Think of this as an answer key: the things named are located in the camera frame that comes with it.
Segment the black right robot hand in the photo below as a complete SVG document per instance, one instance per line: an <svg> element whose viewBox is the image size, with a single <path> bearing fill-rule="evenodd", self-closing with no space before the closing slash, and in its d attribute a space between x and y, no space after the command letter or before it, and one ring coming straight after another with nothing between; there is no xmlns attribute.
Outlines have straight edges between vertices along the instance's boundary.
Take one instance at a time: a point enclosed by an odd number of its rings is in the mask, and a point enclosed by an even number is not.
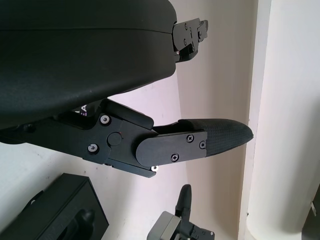
<svg viewBox="0 0 320 240"><path fill-rule="evenodd" d="M214 240L215 233L211 230L200 228L190 222L192 205L192 187L185 184L179 193L177 204L175 206L175 216L180 218L177 231L179 237L177 240Z"/></svg>

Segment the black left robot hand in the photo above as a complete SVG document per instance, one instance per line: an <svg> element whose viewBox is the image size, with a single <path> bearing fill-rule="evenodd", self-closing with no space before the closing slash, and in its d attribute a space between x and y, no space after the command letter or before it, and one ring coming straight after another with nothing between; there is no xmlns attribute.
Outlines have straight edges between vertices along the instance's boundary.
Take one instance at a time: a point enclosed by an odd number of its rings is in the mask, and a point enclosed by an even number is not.
<svg viewBox="0 0 320 240"><path fill-rule="evenodd" d="M3 0L0 141L32 144L151 178L253 138L231 119L155 126L110 100L168 78L196 56L207 20L178 22L168 0Z"/></svg>

